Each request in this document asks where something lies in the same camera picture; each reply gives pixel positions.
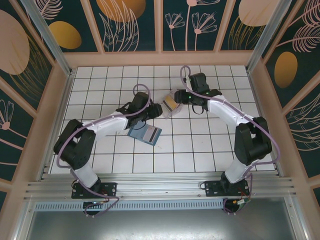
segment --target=leaf illustration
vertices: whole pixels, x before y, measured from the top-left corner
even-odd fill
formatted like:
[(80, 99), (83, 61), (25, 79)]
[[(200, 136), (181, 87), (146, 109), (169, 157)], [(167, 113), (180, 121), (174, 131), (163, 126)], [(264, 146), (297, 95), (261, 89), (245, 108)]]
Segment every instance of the leaf illustration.
[(311, 49), (316, 48), (318, 43), (320, 43), (320, 25), (305, 25), (300, 27), (290, 41), (296, 52), (311, 53)]
[(47, 20), (53, 20), (63, 8), (61, 0), (35, 0), (35, 4), (41, 16)]
[(308, 0), (303, 11), (302, 20), (310, 27), (320, 23), (319, 0)]

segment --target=black cable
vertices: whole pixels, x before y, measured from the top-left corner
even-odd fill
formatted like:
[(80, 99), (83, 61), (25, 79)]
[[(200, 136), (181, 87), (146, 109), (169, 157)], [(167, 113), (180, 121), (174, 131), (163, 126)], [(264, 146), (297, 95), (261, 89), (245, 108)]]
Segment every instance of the black cable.
[(199, 188), (201, 188), (202, 190), (206, 190), (205, 187), (201, 187), (202, 184), (205, 184), (205, 182), (200, 183)]
[(204, 113), (204, 108), (202, 108), (202, 112), (201, 113), (196, 113), (196, 111), (195, 111), (195, 106), (196, 105), (192, 105), (192, 111), (195, 113), (195, 114), (197, 114), (197, 115), (201, 115), (201, 114), (203, 114)]
[(140, 129), (143, 129), (146, 126), (146, 124), (147, 124), (147, 121), (144, 121), (144, 125), (142, 127), (138, 128), (138, 129), (131, 127), (131, 129), (132, 130), (140, 130)]

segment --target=grid line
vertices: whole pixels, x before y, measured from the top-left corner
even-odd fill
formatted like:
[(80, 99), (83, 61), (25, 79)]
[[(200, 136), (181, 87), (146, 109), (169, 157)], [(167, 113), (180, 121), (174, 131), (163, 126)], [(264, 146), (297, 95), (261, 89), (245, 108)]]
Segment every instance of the grid line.
[[(63, 131), (63, 125), (65, 125), (71, 119), (76, 118), (79, 120), (81, 119), (81, 121), (84, 121), (84, 120), (91, 121), (96, 118), (101, 118), (104, 115), (108, 115), (110, 113), (113, 113), (117, 108), (124, 105), (126, 102), (131, 102), (132, 99), (130, 98), (130, 96), (132, 95), (132, 90), (129, 90), (128, 86), (132, 85), (133, 82), (129, 82), (130, 78), (134, 81), (137, 80), (137, 83), (147, 84), (147, 86), (150, 87), (150, 94), (151, 94), (152, 100), (155, 100), (155, 97), (157, 98), (157, 101), (155, 101), (156, 103), (159, 102), (158, 100), (161, 99), (160, 97), (165, 96), (165, 94), (166, 94), (165, 91), (169, 92), (172, 88), (183, 89), (182, 84), (180, 84), (180, 78), (178, 77), (179, 73), (178, 73), (177, 66), (174, 66), (174, 67), (169, 66), (168, 68), (164, 68), (163, 69), (164, 71), (168, 71), (168, 73), (163, 74), (163, 75), (168, 75), (166, 77), (155, 76), (156, 68), (155, 68), (155, 66), (152, 66), (152, 67), (153, 67), (153, 76), (151, 76), (152, 75), (152, 68), (151, 67), (143, 68), (141, 66), (137, 66), (138, 73), (135, 72), (135, 74), (137, 74), (137, 76), (133, 76), (133, 74), (132, 74), (132, 77), (130, 77), (130, 71), (128, 71), (128, 69), (125, 69), (125, 67), (122, 67), (122, 69), (119, 67), (115, 71), (115, 74), (117, 74), (117, 77), (108, 77), (108, 73), (110, 70), (109, 68), (107, 68), (106, 73), (103, 72), (103, 75), (106, 74), (105, 77), (103, 77), (103, 76), (102, 77), (92, 77), (94, 75), (94, 70), (95, 70), (94, 68), (86, 70), (86, 72), (84, 74), (86, 74), (87, 77), (81, 77), (81, 75), (79, 74), (79, 77), (75, 78), (75, 81), (73, 82), (73, 85), (72, 85), (71, 93), (70, 93), (70, 96), (67, 101), (66, 111), (64, 113), (62, 127), (60, 129), (60, 134)], [(195, 69), (195, 68), (197, 70), (196, 70), (196, 72), (193, 72), (193, 74), (196, 74), (199, 70), (200, 70), (200, 72), (202, 72), (201, 66), (193, 67), (193, 69)], [(149, 76), (147, 76), (147, 75), (139, 76), (139, 74), (144, 75), (144, 73), (140, 73), (140, 71), (146, 71), (145, 74), (147, 74)], [(248, 90), (249, 86), (247, 85), (246, 82), (244, 82), (244, 83), (246, 83), (245, 86), (247, 86), (247, 87), (242, 88), (241, 84), (238, 85), (238, 87), (237, 87), (236, 80), (235, 80), (236, 76), (232, 72), (232, 69), (231, 69), (231, 76), (230, 77), (232, 77), (232, 79), (233, 79), (234, 86), (231, 84), (232, 83), (231, 79), (227, 79), (227, 78), (223, 78), (221, 76), (218, 76), (217, 68), (215, 66), (212, 66), (212, 69), (210, 69), (210, 71), (212, 74), (210, 74), (210, 76), (208, 75), (208, 77), (216, 78), (216, 79), (212, 79), (212, 81), (215, 85), (217, 84), (215, 86), (217, 89), (219, 89), (220, 91), (233, 90), (233, 91), (229, 91), (229, 94), (231, 96), (231, 101), (230, 101), (231, 103), (233, 103), (235, 105), (239, 104), (241, 110), (242, 110), (241, 104), (249, 103), (246, 105), (247, 111), (250, 111), (251, 109), (254, 110), (255, 106), (252, 103), (255, 103), (256, 99), (254, 98), (252, 100), (251, 98), (241, 97), (243, 94), (239, 96), (238, 90)], [(161, 121), (159, 121), (159, 123), (164, 124), (164, 126), (170, 126), (169, 128), (171, 128), (171, 134), (161, 134), (161, 136), (163, 136), (163, 137), (166, 136), (166, 137), (164, 137), (164, 139), (169, 138), (172, 140), (172, 149), (171, 148), (170, 149), (163, 148), (160, 151), (158, 151), (158, 149), (156, 149), (153, 146), (152, 149), (151, 149), (151, 147), (149, 147), (149, 150), (148, 149), (145, 150), (144, 146), (141, 146), (140, 144), (139, 144), (139, 146), (137, 146), (138, 141), (136, 141), (136, 139), (127, 140), (127, 138), (125, 138), (125, 137), (120, 138), (119, 137), (120, 135), (117, 133), (112, 133), (112, 134), (109, 134), (108, 137), (110, 137), (110, 141), (114, 141), (113, 145), (112, 145), (112, 143), (108, 144), (109, 140), (106, 140), (105, 143), (102, 143), (102, 144), (101, 143), (94, 144), (94, 146), (92, 148), (92, 154), (91, 154), (92, 156), (90, 158), (90, 159), (92, 159), (92, 166), (93, 167), (95, 165), (96, 166), (103, 166), (104, 160), (108, 159), (108, 165), (110, 167), (107, 167), (107, 172), (111, 172), (111, 173), (119, 172), (119, 171), (121, 172), (124, 169), (126, 171), (123, 171), (123, 172), (131, 171), (131, 173), (137, 173), (137, 172), (140, 172), (141, 170), (146, 170), (146, 171), (148, 171), (148, 173), (156, 173), (159, 171), (160, 172), (164, 171), (167, 173), (172, 172), (172, 171), (173, 172), (180, 172), (180, 171), (181, 172), (202, 172), (203, 170), (206, 170), (206, 169), (201, 168), (201, 167), (199, 168), (198, 171), (196, 169), (196, 166), (199, 166), (199, 163), (200, 163), (198, 159), (200, 159), (205, 164), (207, 164), (206, 161), (213, 161), (213, 164), (209, 163), (212, 170), (214, 167), (215, 171), (217, 171), (217, 166), (220, 166), (219, 169), (221, 170), (221, 164), (222, 164), (222, 161), (224, 160), (223, 153), (228, 153), (228, 154), (232, 153), (233, 157), (235, 157), (234, 149), (232, 149), (232, 145), (233, 145), (232, 138), (231, 138), (232, 136), (231, 136), (231, 131), (230, 131), (229, 127), (227, 127), (227, 129), (224, 133), (219, 133), (219, 131), (216, 131), (218, 133), (211, 134), (212, 128), (214, 129), (215, 125), (210, 126), (210, 124), (211, 124), (210, 119), (216, 119), (216, 118), (218, 118), (217, 116), (208, 115), (208, 114), (203, 114), (201, 116), (194, 115), (191, 112), (192, 109), (190, 106), (183, 106), (183, 107), (184, 107), (183, 111), (184, 111), (185, 115), (182, 114), (181, 115), (182, 117), (179, 117), (177, 115), (177, 117), (174, 116), (173, 118), (171, 117), (166, 120), (162, 118), (163, 121), (168, 121), (166, 123), (161, 123)], [(177, 124), (176, 124), (175, 122), (173, 122), (174, 121), (173, 119), (182, 120), (182, 121), (181, 122), (177, 121)], [(202, 119), (202, 121), (204, 121), (204, 122), (206, 122), (206, 124), (208, 124), (208, 133), (204, 133), (201, 130), (197, 131), (196, 128), (194, 129), (194, 131), (192, 131), (192, 126), (194, 125), (192, 122), (195, 121), (196, 119), (200, 120), (200, 122)], [(179, 126), (182, 128), (184, 128), (184, 127), (190, 128), (190, 133), (187, 132), (188, 134), (184, 134), (184, 133), (186, 133), (185, 131), (180, 131), (180, 133), (183, 133), (183, 134), (174, 134), (174, 132), (176, 133), (176, 130), (177, 130), (175, 126)], [(217, 139), (217, 140), (220, 139), (218, 137), (219, 135), (226, 135), (226, 134), (228, 134), (228, 140), (227, 140), (227, 137), (223, 137), (223, 139), (225, 141), (222, 141), (222, 142), (224, 142), (224, 143), (221, 143), (222, 145), (220, 145), (219, 142), (215, 142), (215, 145), (219, 146), (219, 148), (217, 148), (216, 151), (214, 151), (213, 141), (215, 139)], [(183, 142), (183, 141), (182, 141), (182, 143), (177, 142), (177, 141), (176, 141), (176, 143), (174, 142), (174, 139), (176, 139), (176, 138), (184, 139), (183, 136), (186, 136), (186, 137), (188, 136), (189, 149), (182, 148), (185, 144), (185, 142)], [(205, 141), (205, 139), (207, 139), (205, 141), (204, 147), (202, 147), (202, 144), (200, 144), (200, 142), (198, 142), (198, 141), (202, 141), (202, 136), (203, 136), (203, 141)], [(131, 150), (126, 149), (124, 146), (121, 146), (121, 143), (123, 140), (125, 140), (126, 143), (129, 143), (130, 147), (133, 146), (132, 152), (130, 152)], [(157, 148), (158, 147), (159, 148), (166, 147), (166, 142), (164, 141), (163, 145), (162, 145), (162, 143), (160, 143), (160, 145), (158, 145)], [(148, 157), (143, 158), (142, 154), (148, 154)], [(161, 155), (161, 154), (168, 156), (167, 161), (165, 161), (166, 158), (164, 158), (163, 155)], [(176, 165), (175, 165), (175, 154), (177, 154), (176, 157), (179, 157), (179, 159), (178, 159), (179, 162), (177, 162)], [(186, 154), (185, 156), (188, 156), (188, 159), (186, 159), (186, 162), (184, 162), (184, 157), (182, 157), (183, 156), (182, 154)], [(152, 159), (153, 160), (152, 168), (151, 168), (151, 159), (150, 159), (151, 157), (153, 158)], [(141, 162), (141, 159), (146, 159), (146, 161), (148, 162), (147, 168)], [(122, 166), (119, 166), (122, 164), (122, 162), (115, 163), (115, 160), (116, 161), (122, 161), (122, 160), (128, 161), (130, 163), (130, 166), (126, 165), (126, 167), (122, 168)], [(53, 164), (52, 164), (51, 168), (50, 168), (50, 173), (56, 173), (58, 171), (59, 170), (55, 166), (53, 166)]]

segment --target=orange circle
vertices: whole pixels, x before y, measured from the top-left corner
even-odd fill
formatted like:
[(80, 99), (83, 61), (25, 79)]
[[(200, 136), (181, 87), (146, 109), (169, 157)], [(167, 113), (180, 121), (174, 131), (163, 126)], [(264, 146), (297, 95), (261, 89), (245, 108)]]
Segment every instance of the orange circle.
[(146, 9), (146, 0), (96, 0), (96, 3), (104, 15), (113, 21), (121, 23), (131, 20), (130, 10), (132, 10), (137, 19)]

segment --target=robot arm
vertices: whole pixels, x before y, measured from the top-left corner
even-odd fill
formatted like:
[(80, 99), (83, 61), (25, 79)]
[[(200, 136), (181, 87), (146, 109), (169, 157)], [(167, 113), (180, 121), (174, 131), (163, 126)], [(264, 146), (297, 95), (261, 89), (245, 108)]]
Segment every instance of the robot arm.
[[(186, 90), (178, 90), (174, 94), (175, 101), (182, 104), (201, 106), (204, 110), (221, 118), (230, 129), (235, 129), (235, 158), (229, 168), (221, 175), (220, 181), (223, 190), (228, 193), (230, 187), (244, 179), (245, 173), (252, 164), (257, 163), (272, 151), (271, 141), (260, 129), (243, 118), (243, 115), (229, 107), (228, 105), (231, 105), (231, 103), (220, 91), (216, 89), (210, 90), (206, 76), (203, 73), (189, 76), (189, 83), (195, 93), (207, 97), (215, 97), (221, 101), (208, 100), (191, 94)], [(268, 131), (267, 122), (263, 117), (252, 117), (250, 115), (246, 115), (246, 117)]]
[[(110, 115), (110, 118), (100, 121), (97, 124), (92, 124), (80, 131), (75, 135), (77, 142), (75, 140), (71, 140), (66, 145), (61, 154), (61, 159), (70, 165), (76, 176), (87, 188), (96, 193), (100, 191), (101, 181), (96, 173), (92, 170), (92, 167), (89, 163), (89, 158), (94, 143), (106, 135), (131, 128), (139, 121), (147, 121), (149, 119), (159, 117), (162, 114), (162, 108), (159, 104), (152, 103), (152, 101), (143, 112), (130, 117), (125, 117), (127, 114), (138, 112), (147, 104), (147, 102), (148, 95), (143, 92), (138, 92), (134, 96), (132, 102), (128, 102), (123, 107), (117, 109)], [(54, 145), (54, 152), (58, 154), (62, 148), (62, 145), (77, 129), (95, 121), (87, 121), (83, 123), (76, 119), (69, 121), (58, 141)]]

